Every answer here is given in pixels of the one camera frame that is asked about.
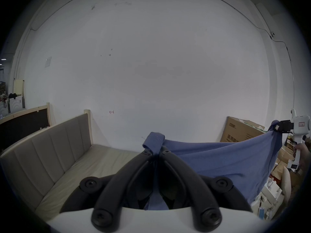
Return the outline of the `person's right hand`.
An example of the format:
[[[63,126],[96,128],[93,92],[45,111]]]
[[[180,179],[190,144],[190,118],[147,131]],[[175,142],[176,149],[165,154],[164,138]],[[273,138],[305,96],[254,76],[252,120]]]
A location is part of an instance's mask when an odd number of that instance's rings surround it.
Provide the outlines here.
[[[310,162],[311,162],[311,153],[308,147],[305,145],[305,143],[299,143],[299,144],[294,145],[294,148],[295,148],[295,152],[297,152],[297,150],[300,151],[299,164],[301,166],[301,169],[304,172],[307,172]]]

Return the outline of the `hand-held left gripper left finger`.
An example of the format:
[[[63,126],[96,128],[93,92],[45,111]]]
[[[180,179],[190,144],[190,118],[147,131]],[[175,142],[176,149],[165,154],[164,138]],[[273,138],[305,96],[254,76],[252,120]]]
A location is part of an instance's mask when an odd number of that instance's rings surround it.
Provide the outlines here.
[[[92,225],[101,232],[115,232],[119,227],[121,208],[128,186],[152,165],[153,152],[144,150],[116,174],[83,178],[63,204],[60,214],[93,208]]]

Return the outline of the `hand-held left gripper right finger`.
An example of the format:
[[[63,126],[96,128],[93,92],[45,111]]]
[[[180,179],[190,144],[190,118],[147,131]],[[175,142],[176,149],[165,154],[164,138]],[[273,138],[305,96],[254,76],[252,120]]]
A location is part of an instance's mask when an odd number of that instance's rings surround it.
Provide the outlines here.
[[[252,212],[246,198],[234,186],[231,179],[218,176],[210,178],[197,174],[185,161],[167,147],[159,152],[159,191],[164,201],[172,201],[165,185],[174,186],[175,199],[169,209],[189,205],[196,230],[211,232],[217,229],[223,219],[220,206],[236,211]]]

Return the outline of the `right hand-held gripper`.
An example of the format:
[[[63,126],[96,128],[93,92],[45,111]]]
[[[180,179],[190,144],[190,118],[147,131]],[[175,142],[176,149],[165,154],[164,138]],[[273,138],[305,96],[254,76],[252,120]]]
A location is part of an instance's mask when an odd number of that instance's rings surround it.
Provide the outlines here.
[[[297,116],[295,109],[291,109],[291,120],[279,121],[274,126],[275,132],[285,132],[293,134],[293,141],[296,145],[301,144],[303,136],[309,134],[310,117],[308,115]],[[297,171],[299,167],[301,150],[296,147],[296,154],[293,160],[288,161],[287,168]]]

